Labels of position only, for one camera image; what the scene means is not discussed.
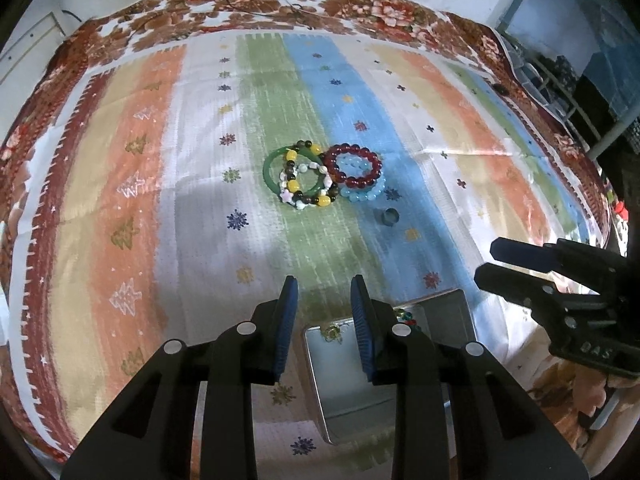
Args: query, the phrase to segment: yellow bead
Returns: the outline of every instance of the yellow bead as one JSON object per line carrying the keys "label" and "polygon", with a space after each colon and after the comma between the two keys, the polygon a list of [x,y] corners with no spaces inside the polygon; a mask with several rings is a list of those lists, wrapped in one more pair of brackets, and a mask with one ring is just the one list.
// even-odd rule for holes
{"label": "yellow bead", "polygon": [[287,182],[287,189],[290,192],[295,193],[296,191],[300,191],[300,184],[298,184],[297,180],[289,180]]}

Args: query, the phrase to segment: orange stripe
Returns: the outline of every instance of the orange stripe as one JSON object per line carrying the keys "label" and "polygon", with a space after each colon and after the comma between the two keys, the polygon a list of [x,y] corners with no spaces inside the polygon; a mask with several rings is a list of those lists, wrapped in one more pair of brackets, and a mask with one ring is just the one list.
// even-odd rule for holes
{"label": "orange stripe", "polygon": [[[91,284],[107,402],[163,341],[165,316],[156,304],[153,281],[163,170],[161,143],[183,57],[184,47],[176,47],[145,60],[106,154],[110,173],[95,219]],[[127,179],[139,181],[137,186],[132,183],[128,197],[122,187]]]}
{"label": "orange stripe", "polygon": [[[455,86],[449,84],[437,67],[420,54],[403,51],[402,56],[412,65],[418,76],[430,81],[438,88],[438,92],[449,105],[451,112],[462,120],[479,152],[506,153],[505,147],[494,136],[474,106]],[[492,155],[481,158],[489,176],[500,187],[504,197],[531,234],[533,241],[542,245],[548,240],[550,227],[538,199],[531,192],[529,182],[524,179],[510,156]]]}

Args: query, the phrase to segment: beige stripe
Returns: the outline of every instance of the beige stripe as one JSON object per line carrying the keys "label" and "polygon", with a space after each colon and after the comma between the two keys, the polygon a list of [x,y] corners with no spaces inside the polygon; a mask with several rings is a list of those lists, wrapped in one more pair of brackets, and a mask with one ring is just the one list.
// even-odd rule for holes
{"label": "beige stripe", "polygon": [[94,214],[110,168],[105,153],[136,87],[142,61],[121,66],[89,120],[69,174],[56,235],[49,323],[67,421],[80,438],[106,408],[105,373],[92,316],[90,282]]}
{"label": "beige stripe", "polygon": [[528,242],[530,237],[510,204],[505,200],[500,187],[489,175],[483,156],[475,153],[475,144],[464,123],[450,113],[449,104],[440,96],[431,83],[416,76],[415,68],[405,62],[398,53],[376,45],[374,50],[388,64],[393,72],[402,78],[402,83],[420,99],[438,123],[438,131],[449,147],[452,157],[465,182],[471,184],[475,193],[486,202],[489,220],[498,236]]}

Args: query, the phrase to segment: red beaded bracelet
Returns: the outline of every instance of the red beaded bracelet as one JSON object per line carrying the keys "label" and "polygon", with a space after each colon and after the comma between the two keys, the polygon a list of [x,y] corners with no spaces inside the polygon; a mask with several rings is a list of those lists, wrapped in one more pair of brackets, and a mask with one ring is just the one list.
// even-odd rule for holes
{"label": "red beaded bracelet", "polygon": [[[336,163],[337,156],[343,153],[351,153],[351,155],[366,158],[371,163],[371,171],[364,176],[347,176],[343,171],[340,171],[340,167]],[[373,186],[380,177],[382,162],[369,148],[361,148],[357,144],[347,144],[345,142],[343,144],[334,144],[321,156],[329,174],[333,177],[334,182],[338,184],[345,184],[350,188],[358,187],[363,189],[367,186]]]}

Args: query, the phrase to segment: star-shaped bead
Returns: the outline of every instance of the star-shaped bead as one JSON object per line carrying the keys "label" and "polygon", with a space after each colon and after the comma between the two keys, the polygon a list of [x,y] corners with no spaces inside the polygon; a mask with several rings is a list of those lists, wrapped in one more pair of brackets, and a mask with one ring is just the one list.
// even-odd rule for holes
{"label": "star-shaped bead", "polygon": [[282,199],[283,202],[290,203],[293,201],[293,193],[290,192],[288,189],[285,189],[280,194],[280,198]]}

